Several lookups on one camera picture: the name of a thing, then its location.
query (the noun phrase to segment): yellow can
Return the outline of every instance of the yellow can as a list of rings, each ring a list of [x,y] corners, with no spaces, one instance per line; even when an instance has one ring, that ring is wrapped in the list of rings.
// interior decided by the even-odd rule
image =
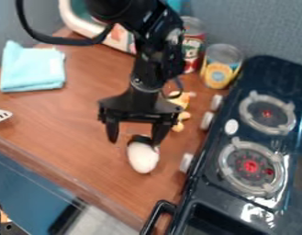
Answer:
[[[214,44],[207,48],[201,76],[208,87],[224,89],[237,77],[242,61],[242,54],[235,47]]]

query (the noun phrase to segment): stovetop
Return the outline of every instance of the stovetop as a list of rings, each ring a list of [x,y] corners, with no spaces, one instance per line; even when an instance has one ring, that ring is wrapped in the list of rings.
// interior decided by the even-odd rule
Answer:
[[[246,62],[167,234],[302,234],[301,65]]]

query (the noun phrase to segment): wooden table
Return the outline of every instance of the wooden table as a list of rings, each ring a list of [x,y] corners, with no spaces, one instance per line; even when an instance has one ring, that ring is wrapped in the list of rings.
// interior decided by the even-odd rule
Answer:
[[[156,201],[179,200],[180,161],[204,141],[199,123],[216,91],[196,74],[183,78],[185,90],[197,93],[188,109],[193,117],[162,143],[157,169],[141,175],[129,166],[126,143],[131,134],[150,134],[151,125],[121,124],[114,145],[96,119],[96,101],[127,88],[133,57],[106,46],[58,49],[67,55],[63,89],[0,93],[0,108],[14,113],[0,123],[0,151],[139,229]]]

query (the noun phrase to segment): metal can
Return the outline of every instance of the metal can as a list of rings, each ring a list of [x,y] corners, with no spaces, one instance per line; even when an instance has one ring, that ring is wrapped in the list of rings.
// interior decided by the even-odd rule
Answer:
[[[185,24],[185,40],[183,50],[185,55],[185,73],[199,69],[200,60],[206,43],[206,33],[201,20],[195,17],[182,17]]]
[[[208,87],[225,88],[237,77],[243,62],[240,50],[229,44],[214,44],[207,48],[201,76]]]

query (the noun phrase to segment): yellow toy piece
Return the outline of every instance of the yellow toy piece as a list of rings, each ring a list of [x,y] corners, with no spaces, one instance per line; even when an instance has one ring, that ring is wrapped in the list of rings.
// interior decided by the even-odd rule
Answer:
[[[172,96],[172,95],[178,95],[179,92],[178,91],[175,91],[175,92],[171,92],[169,94],[169,96]],[[174,103],[175,105],[178,105],[178,106],[181,106],[184,110],[186,110],[190,104],[190,98],[191,96],[193,96],[193,93],[182,93],[180,95],[180,97],[178,98],[175,98],[175,99],[169,99],[169,102],[172,102]],[[191,118],[191,114],[189,112],[182,112],[181,114],[179,114],[179,117],[178,117],[178,124],[173,126],[172,130],[174,132],[181,132],[185,129],[185,125],[183,124],[183,121],[186,121],[188,120],[189,118]]]

